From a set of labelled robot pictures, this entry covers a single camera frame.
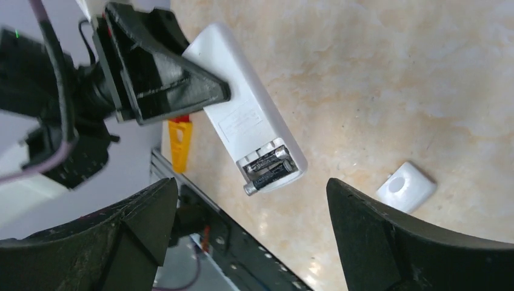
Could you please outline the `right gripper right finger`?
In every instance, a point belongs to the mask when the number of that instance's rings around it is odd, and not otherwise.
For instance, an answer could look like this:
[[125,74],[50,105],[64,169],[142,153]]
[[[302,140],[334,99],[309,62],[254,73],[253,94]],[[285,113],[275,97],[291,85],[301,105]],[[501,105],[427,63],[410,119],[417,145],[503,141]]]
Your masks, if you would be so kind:
[[438,227],[336,178],[326,193],[349,290],[513,289],[513,244]]

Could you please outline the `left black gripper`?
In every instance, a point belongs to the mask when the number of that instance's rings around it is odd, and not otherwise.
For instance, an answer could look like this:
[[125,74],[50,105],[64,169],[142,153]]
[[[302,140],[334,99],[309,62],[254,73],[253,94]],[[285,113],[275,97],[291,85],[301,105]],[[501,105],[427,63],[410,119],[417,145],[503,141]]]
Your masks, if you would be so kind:
[[190,45],[170,10],[108,2],[92,17],[96,59],[78,68],[82,118],[146,125],[226,102],[226,81],[185,59]]

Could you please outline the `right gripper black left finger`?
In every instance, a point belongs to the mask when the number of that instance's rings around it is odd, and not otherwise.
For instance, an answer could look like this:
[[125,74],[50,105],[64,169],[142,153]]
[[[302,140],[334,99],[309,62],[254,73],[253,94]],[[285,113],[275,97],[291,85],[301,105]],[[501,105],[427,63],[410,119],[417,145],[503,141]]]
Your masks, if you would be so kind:
[[2,290],[150,290],[178,202],[162,179],[73,221],[1,241]]

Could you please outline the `small white battery lid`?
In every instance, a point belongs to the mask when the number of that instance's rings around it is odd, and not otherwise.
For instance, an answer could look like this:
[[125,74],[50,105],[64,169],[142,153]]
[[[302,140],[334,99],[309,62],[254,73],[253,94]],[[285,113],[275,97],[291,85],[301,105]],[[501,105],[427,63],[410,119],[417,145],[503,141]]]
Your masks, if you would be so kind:
[[376,191],[379,200],[404,213],[414,212],[437,189],[437,184],[410,161],[403,163]]

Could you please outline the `white grey remote control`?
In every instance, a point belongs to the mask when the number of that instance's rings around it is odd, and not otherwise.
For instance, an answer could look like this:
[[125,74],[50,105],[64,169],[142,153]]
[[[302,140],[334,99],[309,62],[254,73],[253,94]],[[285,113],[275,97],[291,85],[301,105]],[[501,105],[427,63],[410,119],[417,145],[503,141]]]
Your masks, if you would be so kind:
[[187,47],[185,59],[226,81],[230,99],[204,108],[245,185],[274,166],[248,174],[243,167],[274,149],[285,146],[293,172],[259,192],[290,184],[302,177],[308,162],[278,108],[227,25],[208,25]]

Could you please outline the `dark AAA battery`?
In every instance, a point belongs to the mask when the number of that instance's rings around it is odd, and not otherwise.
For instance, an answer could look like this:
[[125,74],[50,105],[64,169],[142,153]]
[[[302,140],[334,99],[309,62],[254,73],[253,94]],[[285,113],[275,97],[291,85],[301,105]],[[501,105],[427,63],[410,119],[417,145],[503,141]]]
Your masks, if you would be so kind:
[[277,166],[274,166],[272,169],[268,170],[255,180],[246,184],[243,189],[248,196],[252,196],[253,194],[259,192],[267,185],[282,179],[283,177],[291,174],[293,172],[293,166],[289,160],[285,160],[280,162]]
[[278,162],[281,162],[284,159],[287,159],[289,156],[289,150],[284,145],[282,145],[274,149],[273,151],[268,152],[265,155],[259,157],[255,161],[252,161],[250,164],[247,164],[243,167],[243,169],[248,174],[258,173],[259,171],[267,167],[270,167]]

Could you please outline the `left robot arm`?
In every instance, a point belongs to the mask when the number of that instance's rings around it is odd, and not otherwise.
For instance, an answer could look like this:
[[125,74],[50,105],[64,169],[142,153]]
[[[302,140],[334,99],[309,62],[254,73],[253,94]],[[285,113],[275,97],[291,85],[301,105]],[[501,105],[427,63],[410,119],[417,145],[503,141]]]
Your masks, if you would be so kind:
[[63,51],[42,1],[42,41],[1,29],[1,111],[38,126],[1,153],[1,227],[85,183],[119,142],[105,120],[147,125],[230,99],[227,81],[184,57],[173,12],[131,1],[80,1],[93,30],[89,64]]

